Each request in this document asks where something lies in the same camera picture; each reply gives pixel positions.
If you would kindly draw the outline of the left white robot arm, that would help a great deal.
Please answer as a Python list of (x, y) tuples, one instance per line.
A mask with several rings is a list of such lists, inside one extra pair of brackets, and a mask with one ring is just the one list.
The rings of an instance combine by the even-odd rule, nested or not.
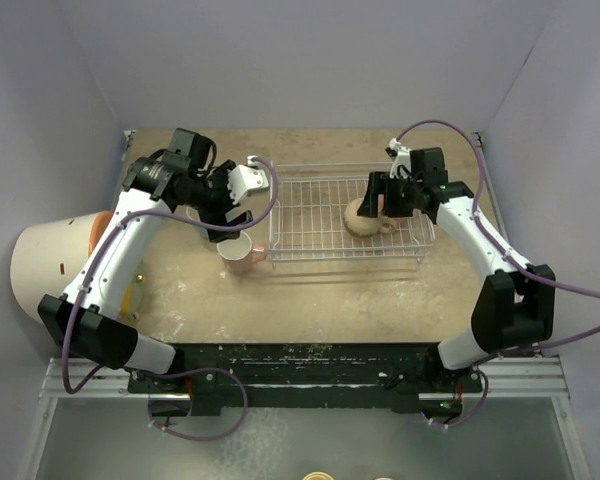
[(149, 371), (164, 392), (182, 387), (184, 365), (173, 346), (120, 322), (131, 281), (153, 238), (180, 206), (198, 211), (212, 242), (233, 239), (250, 212), (228, 219), (249, 195), (270, 186), (253, 160), (213, 163), (217, 147), (199, 133), (177, 129), (169, 146), (133, 162), (117, 205), (85, 265), (58, 296), (46, 295), (38, 314), (64, 356), (108, 368)]

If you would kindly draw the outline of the pink cup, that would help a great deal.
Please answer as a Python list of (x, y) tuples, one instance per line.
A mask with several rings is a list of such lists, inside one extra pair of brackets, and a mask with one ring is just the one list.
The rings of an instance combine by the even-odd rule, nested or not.
[(228, 239), (216, 245), (226, 270), (233, 275), (248, 273), (257, 263), (268, 258), (269, 250), (253, 244), (251, 237), (244, 231), (235, 239)]

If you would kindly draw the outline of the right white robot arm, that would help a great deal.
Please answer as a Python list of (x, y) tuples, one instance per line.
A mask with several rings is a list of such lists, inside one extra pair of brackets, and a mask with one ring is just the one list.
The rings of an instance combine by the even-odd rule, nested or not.
[(483, 217), (469, 187), (449, 180), (440, 148), (412, 150), (392, 140), (386, 152), (393, 161), (390, 170), (370, 173), (364, 196), (345, 209), (346, 228), (369, 237), (394, 219), (423, 213), (464, 249), (482, 282), (469, 327), (438, 344), (437, 359), (424, 369), (426, 383), (447, 391), (459, 381), (460, 369), (501, 350), (548, 339), (554, 272), (532, 264), (504, 240)]

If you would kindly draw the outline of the light blue ceramic mug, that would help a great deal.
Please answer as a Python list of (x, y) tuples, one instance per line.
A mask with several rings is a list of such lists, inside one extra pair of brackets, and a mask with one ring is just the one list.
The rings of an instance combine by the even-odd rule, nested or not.
[(211, 237), (209, 236), (209, 231), (206, 228), (197, 227), (196, 231), (198, 232), (199, 236), (203, 240), (211, 242)]

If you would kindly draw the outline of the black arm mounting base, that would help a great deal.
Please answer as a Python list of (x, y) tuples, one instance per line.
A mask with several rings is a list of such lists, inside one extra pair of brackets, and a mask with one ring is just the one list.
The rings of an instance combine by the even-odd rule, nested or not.
[[(179, 393), (193, 400), (191, 414), (217, 415), (226, 407), (388, 409), (395, 413), (432, 410), (459, 413), (458, 398), (421, 400), (396, 390), (400, 378), (416, 386), (437, 391), (453, 381), (476, 374), (468, 368), (442, 368), (434, 343), (180, 343), (171, 373), (185, 378), (159, 379), (145, 373), (131, 378), (142, 385), (152, 383), (159, 389)], [(249, 395), (245, 383), (258, 384), (333, 384), (374, 383), (380, 372), (389, 391), (369, 393), (265, 393)]]

